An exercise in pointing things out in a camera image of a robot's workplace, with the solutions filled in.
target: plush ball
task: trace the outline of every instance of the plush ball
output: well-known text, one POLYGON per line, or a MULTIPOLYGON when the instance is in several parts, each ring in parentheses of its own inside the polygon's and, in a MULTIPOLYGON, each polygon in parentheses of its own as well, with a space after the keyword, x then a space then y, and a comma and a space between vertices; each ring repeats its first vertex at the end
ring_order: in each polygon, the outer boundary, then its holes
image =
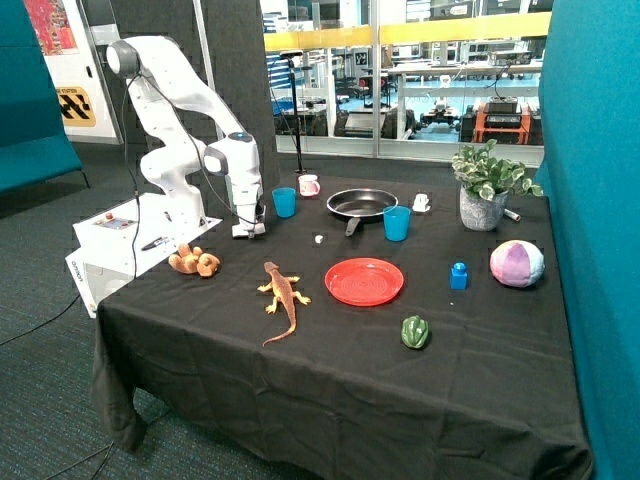
POLYGON ((544 256, 538 247, 522 240, 510 240, 491 254, 491 273, 504 285, 528 287, 544 272, 544 256))

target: teal panel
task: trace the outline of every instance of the teal panel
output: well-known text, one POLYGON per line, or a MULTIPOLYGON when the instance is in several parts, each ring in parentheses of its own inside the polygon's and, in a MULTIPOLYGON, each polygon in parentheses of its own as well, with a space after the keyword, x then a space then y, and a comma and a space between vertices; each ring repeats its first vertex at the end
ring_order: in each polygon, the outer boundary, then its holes
POLYGON ((38 46, 23 0, 0 0, 0 19, 0 48, 38 46))
POLYGON ((639 478, 640 3, 555 2, 541 79, 545 160, 598 479, 639 478))
POLYGON ((81 168, 82 164, 64 133, 0 147, 0 192, 81 168))
POLYGON ((0 48, 0 65, 0 146, 63 130, 58 97, 40 48, 0 48))

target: brown plush toy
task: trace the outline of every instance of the brown plush toy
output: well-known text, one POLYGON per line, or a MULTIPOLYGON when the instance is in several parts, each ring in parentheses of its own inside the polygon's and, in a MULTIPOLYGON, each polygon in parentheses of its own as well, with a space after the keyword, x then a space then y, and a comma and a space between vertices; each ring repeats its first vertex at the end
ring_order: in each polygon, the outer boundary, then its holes
POLYGON ((200 247, 191 247, 183 243, 178 246, 178 254, 169 257, 169 265, 180 273, 198 272, 201 277, 212 277, 220 266, 220 260, 210 253, 203 253, 200 247))

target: orange machine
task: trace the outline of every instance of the orange machine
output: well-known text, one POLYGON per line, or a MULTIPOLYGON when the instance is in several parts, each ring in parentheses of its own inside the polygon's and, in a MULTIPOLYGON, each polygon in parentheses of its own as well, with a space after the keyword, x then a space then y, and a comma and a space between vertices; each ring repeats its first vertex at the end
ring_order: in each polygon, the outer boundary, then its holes
POLYGON ((531 112, 527 104, 483 102, 478 108, 475 127, 473 141, 476 143, 495 138, 499 143, 528 145, 531 112))

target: orange lizard toy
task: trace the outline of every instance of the orange lizard toy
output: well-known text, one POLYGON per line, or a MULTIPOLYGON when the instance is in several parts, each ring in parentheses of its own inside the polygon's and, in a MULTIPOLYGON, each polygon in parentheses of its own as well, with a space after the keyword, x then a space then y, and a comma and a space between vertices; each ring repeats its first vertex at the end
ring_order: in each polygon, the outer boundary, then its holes
POLYGON ((278 302, 282 303, 282 305, 284 305, 284 309, 287 311, 287 315, 289 315, 291 327, 289 327, 289 330, 284 332, 282 335, 278 335, 277 337, 273 337, 265 341, 262 344, 263 347, 267 343, 275 342, 291 335, 296 329, 296 307, 293 303, 294 298, 297 298, 303 305, 307 305, 311 302, 309 297, 303 297, 300 292, 294 292, 291 288, 291 284, 300 280, 300 277, 283 277, 278 271, 279 268, 280 267, 275 263, 265 262, 264 271, 271 275, 271 281, 267 285, 258 287, 258 290, 261 292, 273 290, 275 298, 273 299, 273 303, 265 308, 265 311, 267 313, 275 313, 278 309, 278 302))

